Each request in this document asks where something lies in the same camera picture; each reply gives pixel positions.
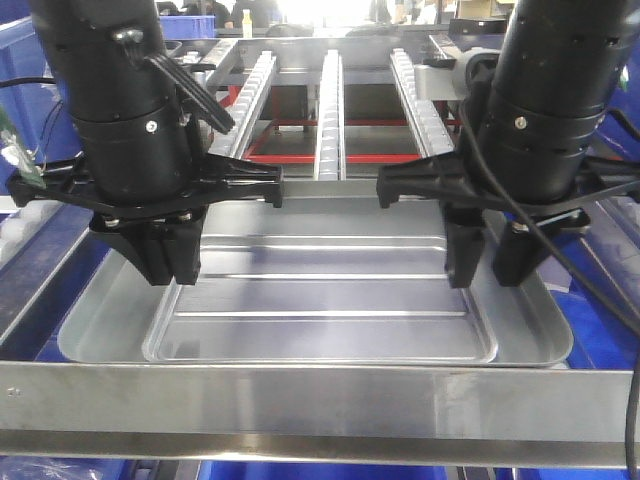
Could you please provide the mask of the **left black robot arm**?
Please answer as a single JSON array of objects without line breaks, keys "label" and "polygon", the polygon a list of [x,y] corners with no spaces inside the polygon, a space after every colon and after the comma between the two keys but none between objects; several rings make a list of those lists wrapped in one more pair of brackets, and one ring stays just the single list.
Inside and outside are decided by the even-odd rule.
[{"label": "left black robot arm", "polygon": [[282,204],[282,171],[204,150],[231,115],[167,54],[151,1],[34,1],[33,26],[80,138],[76,157],[7,182],[14,202],[89,209],[91,232],[152,285],[192,285],[208,207]]}]

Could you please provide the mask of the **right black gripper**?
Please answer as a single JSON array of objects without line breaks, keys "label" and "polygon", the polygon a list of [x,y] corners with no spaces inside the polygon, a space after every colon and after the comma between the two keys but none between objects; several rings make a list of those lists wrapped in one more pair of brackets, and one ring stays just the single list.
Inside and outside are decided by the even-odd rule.
[{"label": "right black gripper", "polygon": [[[468,288],[485,246],[485,210],[513,213],[500,195],[480,183],[456,153],[445,153],[379,170],[376,192],[382,208],[402,196],[436,200],[443,215],[447,252],[445,269],[452,288]],[[615,195],[639,192],[639,164],[588,156],[569,192],[549,204],[522,202],[532,218],[554,218],[583,205]],[[525,229],[509,221],[492,263],[501,286],[519,286],[547,257],[548,249]]]}]

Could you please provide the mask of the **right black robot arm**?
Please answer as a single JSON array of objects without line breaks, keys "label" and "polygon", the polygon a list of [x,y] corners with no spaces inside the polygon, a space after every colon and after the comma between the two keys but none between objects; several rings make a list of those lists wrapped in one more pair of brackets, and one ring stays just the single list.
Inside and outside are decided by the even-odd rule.
[{"label": "right black robot arm", "polygon": [[380,169],[382,207],[403,195],[439,201],[453,287],[472,282],[485,211],[513,217],[492,267],[516,286],[547,257],[525,217],[562,246],[588,229],[586,203],[638,191],[637,164],[588,154],[638,37],[635,1],[518,2],[500,53],[467,70],[456,149]]}]

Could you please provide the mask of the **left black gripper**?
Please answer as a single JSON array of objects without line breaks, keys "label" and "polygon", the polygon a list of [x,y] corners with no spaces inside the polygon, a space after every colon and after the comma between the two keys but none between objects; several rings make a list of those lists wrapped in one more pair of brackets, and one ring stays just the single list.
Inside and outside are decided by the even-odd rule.
[{"label": "left black gripper", "polygon": [[[14,171],[6,182],[14,202],[24,207],[31,201],[55,200],[88,209],[97,215],[92,234],[128,260],[153,286],[194,285],[200,272],[203,223],[195,221],[209,205],[229,200],[262,199],[282,206],[282,168],[217,154],[188,167],[186,185],[155,202],[118,204],[97,189],[88,167],[89,157],[76,156],[47,165],[37,185]],[[143,223],[170,222],[164,226],[162,243]]]}]

